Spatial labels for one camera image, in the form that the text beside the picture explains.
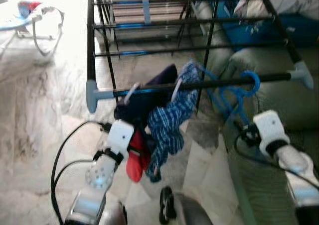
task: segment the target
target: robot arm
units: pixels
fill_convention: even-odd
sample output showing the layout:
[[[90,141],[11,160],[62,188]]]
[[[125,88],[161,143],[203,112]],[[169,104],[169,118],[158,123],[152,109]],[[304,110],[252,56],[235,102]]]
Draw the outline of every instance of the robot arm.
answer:
[[[86,175],[86,185],[75,198],[65,225],[98,225],[104,206],[105,193],[112,184],[114,173],[123,159],[134,133],[132,125],[117,120],[112,124],[105,153],[92,162]]]
[[[293,171],[304,179],[286,171],[289,191],[296,205],[300,224],[319,224],[319,182],[314,175],[311,158],[290,145],[284,127],[274,111],[259,114],[253,119],[261,139],[259,148],[268,157],[276,158],[281,168]]]

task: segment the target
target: clothes hanger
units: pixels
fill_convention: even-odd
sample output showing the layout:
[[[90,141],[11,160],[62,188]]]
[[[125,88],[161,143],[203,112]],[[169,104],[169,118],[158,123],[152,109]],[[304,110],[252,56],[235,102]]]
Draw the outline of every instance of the clothes hanger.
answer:
[[[177,81],[176,86],[174,88],[173,95],[171,96],[170,102],[173,102],[175,100],[175,98],[177,97],[177,92],[178,92],[178,89],[179,89],[182,82],[183,82],[183,80],[181,78],[179,78],[179,80]]]
[[[140,87],[141,83],[140,82],[136,82],[134,83],[134,85],[132,86],[132,88],[129,90],[129,92],[127,93],[127,95],[124,98],[124,104],[128,105],[130,103],[130,97],[133,94],[133,92]]]

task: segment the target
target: folded clothes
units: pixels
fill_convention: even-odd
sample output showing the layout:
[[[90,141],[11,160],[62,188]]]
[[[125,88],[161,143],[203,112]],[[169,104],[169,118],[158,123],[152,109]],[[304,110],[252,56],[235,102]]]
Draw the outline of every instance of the folded clothes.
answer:
[[[182,79],[183,83],[199,82],[196,65],[193,62],[187,63],[178,79]],[[167,161],[168,154],[174,155],[183,148],[184,140],[179,126],[191,117],[197,95],[198,90],[178,91],[173,102],[166,107],[157,107],[149,114],[148,126],[157,144],[146,171],[151,182],[161,180],[160,167]]]

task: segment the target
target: wheel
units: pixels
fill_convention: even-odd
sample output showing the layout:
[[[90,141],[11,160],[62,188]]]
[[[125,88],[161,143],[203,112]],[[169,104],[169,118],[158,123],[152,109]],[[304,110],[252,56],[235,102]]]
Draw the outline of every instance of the wheel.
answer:
[[[169,219],[176,218],[176,212],[174,209],[174,197],[170,187],[167,186],[161,190],[159,205],[159,222],[161,224],[168,224]]]
[[[125,222],[126,222],[126,224],[128,224],[128,214],[126,212],[125,206],[123,206],[123,214],[124,214]]]
[[[159,212],[159,222],[160,222],[160,224],[163,224],[163,225],[168,224],[168,222],[169,222],[169,220],[166,220],[166,218],[163,214],[162,208],[160,209],[160,212]]]

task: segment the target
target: red cloth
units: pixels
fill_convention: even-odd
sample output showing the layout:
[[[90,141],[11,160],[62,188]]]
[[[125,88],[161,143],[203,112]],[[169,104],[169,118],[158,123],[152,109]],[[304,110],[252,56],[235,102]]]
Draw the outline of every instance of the red cloth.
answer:
[[[30,2],[30,1],[20,1],[18,3],[18,9],[20,15],[24,18],[27,18],[36,7],[38,7],[41,3],[40,2]]]
[[[130,151],[129,158],[126,163],[127,175],[132,181],[138,182],[142,178],[143,170],[147,169],[151,160],[151,154],[145,145],[144,139],[139,129],[136,129],[130,142],[130,147],[142,152],[142,154],[137,155],[136,152]]]

